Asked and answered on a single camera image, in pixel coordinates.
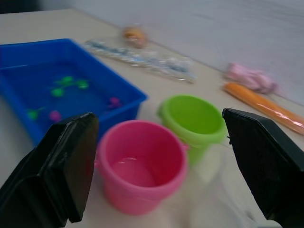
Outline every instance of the orange foam tube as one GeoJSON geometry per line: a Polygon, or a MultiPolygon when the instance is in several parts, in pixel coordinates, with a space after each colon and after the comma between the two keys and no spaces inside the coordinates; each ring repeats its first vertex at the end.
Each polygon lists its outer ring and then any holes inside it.
{"type": "Polygon", "coordinates": [[[280,107],[237,83],[227,83],[223,86],[223,90],[291,130],[304,135],[303,117],[280,107]]]}

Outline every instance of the table surface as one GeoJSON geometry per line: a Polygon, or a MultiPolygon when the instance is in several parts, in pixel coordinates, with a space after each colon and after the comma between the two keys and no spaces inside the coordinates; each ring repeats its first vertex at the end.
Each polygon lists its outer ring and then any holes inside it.
{"type": "MultiPolygon", "coordinates": [[[[18,14],[0,15],[0,43],[21,43],[39,40],[72,38],[78,43],[99,37],[115,37],[119,35],[119,29],[107,23],[94,19],[88,15],[73,9],[41,11],[18,14]]],[[[178,54],[154,44],[150,47],[154,50],[171,56],[178,54]]],[[[262,115],[251,107],[232,98],[221,91],[223,85],[222,74],[208,66],[194,62],[194,72],[198,76],[196,83],[190,85],[183,82],[172,81],[143,69],[132,68],[125,63],[100,57],[110,68],[139,87],[149,99],[143,103],[139,113],[139,119],[146,119],[159,123],[156,110],[166,97],[187,93],[200,96],[212,102],[219,110],[234,108],[262,115]]],[[[270,98],[281,106],[304,116],[304,107],[287,101],[281,97],[271,95],[270,98]]],[[[283,131],[303,150],[304,140],[301,136],[281,126],[283,131]]],[[[10,109],[4,98],[0,96],[0,186],[13,171],[18,162],[33,148],[31,140],[24,127],[10,109]]],[[[202,188],[214,177],[218,168],[217,154],[223,153],[227,157],[225,167],[225,180],[232,198],[237,199],[237,204],[261,225],[275,224],[266,221],[250,193],[248,186],[238,170],[232,147],[226,139],[221,145],[214,145],[206,154],[204,161],[193,169],[189,176],[196,173],[199,181],[188,177],[182,189],[174,196],[167,199],[161,207],[153,213],[141,217],[123,215],[113,209],[103,198],[101,186],[102,180],[95,172],[91,191],[85,210],[83,221],[76,224],[67,224],[74,228],[97,228],[97,227],[124,227],[124,228],[170,228],[189,227],[185,209],[190,210],[187,204],[187,196],[191,195],[189,186],[193,189],[202,188]],[[200,187],[194,187],[193,183],[200,183],[200,187]]]]}

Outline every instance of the blue tray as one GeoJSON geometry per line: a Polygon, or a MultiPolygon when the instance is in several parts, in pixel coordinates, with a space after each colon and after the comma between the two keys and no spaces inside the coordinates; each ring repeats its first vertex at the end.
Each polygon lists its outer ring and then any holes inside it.
{"type": "Polygon", "coordinates": [[[135,119],[147,97],[70,39],[0,45],[0,90],[37,145],[54,123],[56,110],[67,118],[93,112],[99,118],[99,137],[111,126],[135,119]],[[62,86],[64,78],[73,79],[62,86]],[[87,89],[80,89],[78,81],[87,89]],[[52,94],[61,88],[62,96],[52,94]],[[111,98],[122,106],[111,107],[111,98]],[[38,111],[33,120],[29,111],[38,111]]]}

